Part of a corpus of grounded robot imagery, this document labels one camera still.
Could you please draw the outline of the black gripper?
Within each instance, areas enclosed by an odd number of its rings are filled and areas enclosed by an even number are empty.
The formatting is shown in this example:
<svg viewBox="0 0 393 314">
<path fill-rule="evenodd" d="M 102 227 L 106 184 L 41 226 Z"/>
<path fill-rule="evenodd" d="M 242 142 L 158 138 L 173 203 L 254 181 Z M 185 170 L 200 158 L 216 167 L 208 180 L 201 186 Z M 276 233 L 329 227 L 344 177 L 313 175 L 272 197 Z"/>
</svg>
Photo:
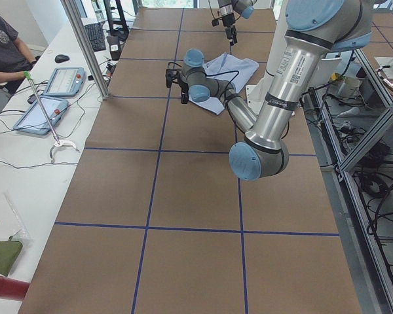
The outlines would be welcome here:
<svg viewBox="0 0 393 314">
<path fill-rule="evenodd" d="M 181 78 L 178 78 L 178 84 L 181 88 L 181 104 L 188 104 L 189 102 L 189 85 Z"/>
<path fill-rule="evenodd" d="M 221 21 L 223 26 L 225 27 L 225 33 L 227 39 L 229 40 L 230 45 L 235 45 L 237 41 L 237 31 L 236 28 L 233 27 L 235 24 L 235 17 L 233 13 L 223 15 L 221 17 Z"/>
</svg>

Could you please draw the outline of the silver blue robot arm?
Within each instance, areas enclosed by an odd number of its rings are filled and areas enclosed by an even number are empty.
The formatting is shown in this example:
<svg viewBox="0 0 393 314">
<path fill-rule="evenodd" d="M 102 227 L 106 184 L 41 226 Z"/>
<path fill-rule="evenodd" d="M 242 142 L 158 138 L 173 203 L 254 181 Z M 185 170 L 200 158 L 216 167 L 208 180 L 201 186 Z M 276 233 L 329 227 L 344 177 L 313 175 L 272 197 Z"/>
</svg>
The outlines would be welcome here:
<svg viewBox="0 0 393 314">
<path fill-rule="evenodd" d="M 229 44 L 233 46 L 238 42 L 236 38 L 236 18 L 234 14 L 237 13 L 239 17 L 248 19 L 254 11 L 253 6 L 256 1 L 219 0 L 217 3 L 219 10 L 217 11 L 217 16 L 213 16 L 212 25 L 215 27 L 219 25 L 219 22 L 222 22 Z"/>
<path fill-rule="evenodd" d="M 231 82 L 207 77 L 201 51 L 187 51 L 178 74 L 182 87 L 194 101 L 218 98 L 244 133 L 244 140 L 229 152 L 230 167 L 238 178 L 253 181 L 286 168 L 288 149 L 281 137 L 299 98 L 326 54 L 369 43 L 373 6 L 373 1 L 288 1 L 283 9 L 286 49 L 258 114 Z"/>
</svg>

